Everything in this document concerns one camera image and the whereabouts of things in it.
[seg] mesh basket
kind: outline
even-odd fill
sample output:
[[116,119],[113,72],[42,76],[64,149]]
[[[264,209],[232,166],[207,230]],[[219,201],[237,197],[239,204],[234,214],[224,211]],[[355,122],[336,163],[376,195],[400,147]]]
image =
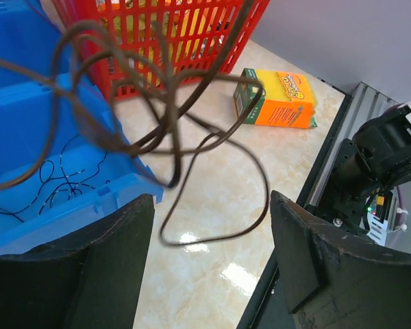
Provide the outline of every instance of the mesh basket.
[[[161,65],[162,59],[151,23],[161,22],[168,40],[174,72],[179,72],[182,69],[210,68],[233,27],[243,1],[53,0],[53,4],[66,26],[82,19],[98,21],[117,40],[121,49],[141,53],[158,65]],[[233,69],[268,3],[269,0],[256,0],[221,72],[229,73]],[[88,42],[80,50],[82,56],[87,58],[100,49]],[[160,85],[155,74],[143,63],[130,60],[129,65],[154,86]],[[121,79],[124,73],[115,60],[108,58],[94,65],[90,75],[107,99],[112,83]],[[123,86],[117,90],[116,98],[127,99],[136,93],[132,86]]]

